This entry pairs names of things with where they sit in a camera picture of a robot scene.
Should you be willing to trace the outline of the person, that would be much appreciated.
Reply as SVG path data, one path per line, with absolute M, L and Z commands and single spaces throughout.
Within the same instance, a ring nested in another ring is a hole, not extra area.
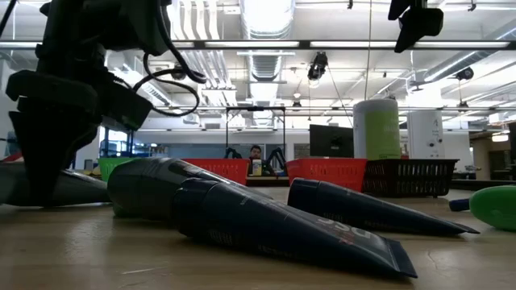
M 261 159 L 261 147 L 258 145 L 252 145 L 250 149 L 248 175 L 253 176 L 253 168 L 255 160 L 259 160 L 261 164 L 261 175 L 262 176 L 275 176 L 276 173 L 270 164 L 267 164 L 264 159 Z

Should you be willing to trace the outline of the dark blue toiletry tube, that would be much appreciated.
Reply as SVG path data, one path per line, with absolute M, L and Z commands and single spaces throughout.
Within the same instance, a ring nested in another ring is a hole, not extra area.
M 469 226 L 320 180 L 294 179 L 288 205 L 364 230 L 437 236 L 479 233 Z
M 242 251 L 327 267 L 416 277 L 401 243 L 224 182 L 187 179 L 173 198 L 179 231 Z

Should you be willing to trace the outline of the gray toiletry bottle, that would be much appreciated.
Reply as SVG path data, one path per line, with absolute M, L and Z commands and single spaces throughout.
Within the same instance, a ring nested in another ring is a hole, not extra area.
M 172 222 L 177 226 L 216 227 L 213 217 L 198 210 L 189 211 L 174 202 L 176 191 L 186 183 L 193 191 L 212 192 L 215 201 L 208 208 L 216 213 L 235 213 L 232 201 L 256 201 L 286 209 L 287 205 L 252 188 L 228 180 L 213 172 L 183 160 L 169 158 L 135 159 L 120 164 L 108 181 L 110 199 L 117 208 L 115 214 L 149 220 Z
M 110 202 L 107 183 L 102 180 L 66 169 L 50 197 L 33 197 L 24 163 L 0 163 L 0 204 L 57 207 L 97 202 Z

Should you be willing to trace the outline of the green plastic toiletry case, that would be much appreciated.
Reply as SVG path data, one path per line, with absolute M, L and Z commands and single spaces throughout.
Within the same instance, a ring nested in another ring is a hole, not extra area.
M 478 190 L 470 197 L 469 207 L 478 220 L 499 230 L 516 232 L 516 186 Z

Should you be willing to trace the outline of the green plastic basket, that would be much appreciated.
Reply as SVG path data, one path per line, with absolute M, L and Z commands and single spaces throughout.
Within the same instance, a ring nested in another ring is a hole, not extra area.
M 110 174 L 113 170 L 120 164 L 132 161 L 133 158 L 130 157 L 102 157 L 98 160 L 98 165 L 100 167 L 100 173 L 102 176 L 102 180 L 107 182 L 109 180 Z

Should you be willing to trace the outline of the red plastic basket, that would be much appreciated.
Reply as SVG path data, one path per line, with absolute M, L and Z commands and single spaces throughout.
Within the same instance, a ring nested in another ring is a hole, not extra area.
M 206 169 L 219 176 L 245 185 L 248 177 L 247 159 L 184 159 L 185 162 Z
M 321 180 L 361 192 L 366 159 L 305 158 L 286 163 L 289 183 L 296 178 Z

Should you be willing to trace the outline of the black background frame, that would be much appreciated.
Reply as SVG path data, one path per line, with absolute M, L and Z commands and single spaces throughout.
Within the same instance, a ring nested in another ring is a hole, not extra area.
M 280 118 L 280 120 L 283 122 L 283 129 L 282 129 L 282 137 L 283 137 L 283 150 L 285 150 L 287 148 L 286 146 L 286 128 L 285 128 L 285 125 L 286 125 L 286 109 L 284 106 L 227 106 L 225 107 L 225 116 L 226 116 L 226 128 L 225 128 L 225 133 L 226 133 L 226 139 L 225 139 L 225 147 L 226 149 L 229 148 L 229 121 L 230 121 L 230 118 L 229 118 L 229 113 L 233 110 L 236 110 L 237 111 L 237 114 L 239 114 L 239 112 L 241 110 L 246 110 L 248 112 L 261 112 L 261 111 L 271 111 L 273 113 L 273 115 L 275 114 L 276 111 L 280 111 L 282 112 L 282 117 Z

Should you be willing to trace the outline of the black background monitor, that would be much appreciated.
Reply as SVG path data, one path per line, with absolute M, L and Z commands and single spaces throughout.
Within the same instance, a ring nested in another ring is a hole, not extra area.
M 309 131 L 311 157 L 354 157 L 352 128 L 311 124 Z

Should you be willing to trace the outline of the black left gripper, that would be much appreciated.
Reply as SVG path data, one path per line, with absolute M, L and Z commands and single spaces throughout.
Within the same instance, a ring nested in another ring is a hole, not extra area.
M 38 43 L 35 54 L 37 68 L 9 76 L 6 95 L 17 103 L 9 117 L 30 193 L 50 197 L 76 152 L 97 136 L 98 124 L 79 116 L 106 113 L 106 49 L 98 43 L 65 48 Z

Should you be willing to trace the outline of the black plastic basket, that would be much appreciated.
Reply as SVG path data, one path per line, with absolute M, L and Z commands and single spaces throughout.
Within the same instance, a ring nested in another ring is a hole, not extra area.
M 390 198 L 446 196 L 457 162 L 457 159 L 370 160 L 362 192 Z

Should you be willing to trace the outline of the white green wipes canister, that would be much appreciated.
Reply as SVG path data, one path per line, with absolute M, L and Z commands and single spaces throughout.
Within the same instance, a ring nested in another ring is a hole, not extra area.
M 400 159 L 398 106 L 393 99 L 360 101 L 353 106 L 354 157 Z

